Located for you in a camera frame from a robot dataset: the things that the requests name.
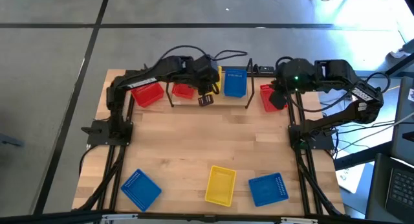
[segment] plastic basket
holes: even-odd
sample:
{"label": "plastic basket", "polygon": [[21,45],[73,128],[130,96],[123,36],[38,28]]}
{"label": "plastic basket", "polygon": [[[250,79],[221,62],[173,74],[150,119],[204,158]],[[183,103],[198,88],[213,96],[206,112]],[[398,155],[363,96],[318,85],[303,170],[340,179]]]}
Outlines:
{"label": "plastic basket", "polygon": [[224,94],[241,98],[246,95],[247,72],[243,69],[226,69]]}
{"label": "plastic basket", "polygon": [[143,212],[161,194],[161,188],[140,169],[122,185],[121,190]]}
{"label": "plastic basket", "polygon": [[280,173],[250,179],[248,185],[257,207],[289,199]]}
{"label": "plastic basket", "polygon": [[174,84],[173,94],[181,98],[192,99],[194,95],[194,89],[188,87],[186,84]]}
{"label": "plastic basket", "polygon": [[147,107],[164,96],[164,90],[158,82],[133,89],[131,93],[141,107]]}
{"label": "plastic basket", "polygon": [[234,184],[234,170],[212,166],[205,200],[207,202],[230,207],[232,205]]}
{"label": "plastic basket", "polygon": [[273,104],[269,101],[270,95],[273,93],[273,89],[270,88],[270,85],[261,85],[260,86],[260,96],[261,101],[263,103],[263,107],[265,108],[266,112],[272,112],[272,111],[280,111],[276,107],[273,106]]}
{"label": "plastic basket", "polygon": [[[222,77],[221,73],[223,71],[223,68],[221,66],[219,66],[218,69],[219,69],[219,81],[216,82],[215,84],[217,85],[217,88],[219,88],[219,92],[220,92],[220,90],[221,90],[221,77]],[[215,95],[215,93],[212,91],[212,92],[207,93],[207,95]]]}

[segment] wooden table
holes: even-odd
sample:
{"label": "wooden table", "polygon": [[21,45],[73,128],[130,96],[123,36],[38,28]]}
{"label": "wooden table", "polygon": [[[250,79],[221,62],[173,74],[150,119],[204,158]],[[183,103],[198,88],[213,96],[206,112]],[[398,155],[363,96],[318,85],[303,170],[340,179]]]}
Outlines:
{"label": "wooden table", "polygon": [[[125,70],[120,69],[108,70],[96,118],[109,116],[105,89],[115,76],[124,73]],[[255,78],[256,94],[248,109],[245,109],[245,103],[199,107],[195,101],[192,105],[184,100],[181,104],[185,105],[171,107],[166,95],[145,109],[135,105],[133,138],[126,149],[121,185],[138,168],[150,176],[162,189],[147,210],[151,213],[304,215],[298,168],[288,138],[288,111],[267,113],[261,103],[259,86],[270,81],[271,78]],[[320,108],[317,93],[307,93],[302,99],[306,108]],[[173,100],[180,103],[179,98],[174,97]],[[321,118],[321,113],[306,113],[306,117]],[[99,146],[85,157],[73,208],[84,204],[101,182],[107,152],[108,146]],[[344,212],[332,159],[324,151],[312,152],[318,184],[335,207]],[[213,165],[237,171],[231,207],[204,201]],[[255,207],[248,180],[276,172],[282,175],[289,200]],[[112,184],[108,186],[104,208],[109,206],[111,191]],[[309,185],[307,191],[310,209],[315,212]],[[140,212],[121,191],[115,209],[118,212]]]}

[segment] red basket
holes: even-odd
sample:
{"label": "red basket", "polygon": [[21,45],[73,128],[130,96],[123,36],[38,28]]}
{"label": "red basket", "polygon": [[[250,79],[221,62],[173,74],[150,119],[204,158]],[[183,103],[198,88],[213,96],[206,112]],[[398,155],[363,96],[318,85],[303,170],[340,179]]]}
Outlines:
{"label": "red basket", "polygon": [[270,95],[273,93],[273,89],[270,88],[270,85],[261,85],[260,86],[260,96],[261,101],[263,102],[263,106],[265,107],[266,112],[272,112],[272,111],[280,111],[276,107],[273,106],[273,104],[269,101]]}
{"label": "red basket", "polygon": [[164,96],[164,90],[158,82],[133,89],[131,93],[141,107],[147,107]]}
{"label": "red basket", "polygon": [[173,94],[181,98],[192,99],[194,95],[194,89],[190,88],[186,84],[174,84]]}

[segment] blue tray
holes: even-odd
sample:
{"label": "blue tray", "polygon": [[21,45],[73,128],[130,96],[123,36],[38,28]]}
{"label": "blue tray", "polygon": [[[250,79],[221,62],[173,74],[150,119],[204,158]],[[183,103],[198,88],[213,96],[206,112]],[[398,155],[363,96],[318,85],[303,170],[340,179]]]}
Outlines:
{"label": "blue tray", "polygon": [[247,72],[244,69],[226,69],[224,94],[241,98],[246,95]]}
{"label": "blue tray", "polygon": [[248,185],[257,207],[289,199],[280,173],[250,179]]}
{"label": "blue tray", "polygon": [[121,190],[143,212],[161,194],[161,188],[140,169],[122,185]]}

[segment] gray floor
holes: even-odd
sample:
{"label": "gray floor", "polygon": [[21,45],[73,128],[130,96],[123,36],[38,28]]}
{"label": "gray floor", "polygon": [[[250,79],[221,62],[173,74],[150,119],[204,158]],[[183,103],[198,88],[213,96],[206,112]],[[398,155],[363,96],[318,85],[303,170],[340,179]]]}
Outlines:
{"label": "gray floor", "polygon": [[[94,23],[101,2],[0,0],[0,23]],[[261,65],[289,55],[311,61],[342,58],[354,69],[385,71],[398,62],[387,53],[403,44],[386,0],[109,0],[103,22],[331,23],[342,30],[101,29],[45,212],[71,208],[87,139],[80,128],[91,124],[107,69],[140,69],[166,49],[190,44],[211,54],[246,50]],[[6,205],[0,205],[0,216],[30,212],[90,36],[91,29],[0,29],[0,132],[26,142],[24,148],[1,146],[0,204]],[[247,59],[222,64],[244,65]],[[394,92],[387,94],[391,100]],[[391,104],[382,115],[392,119],[393,111]]]}

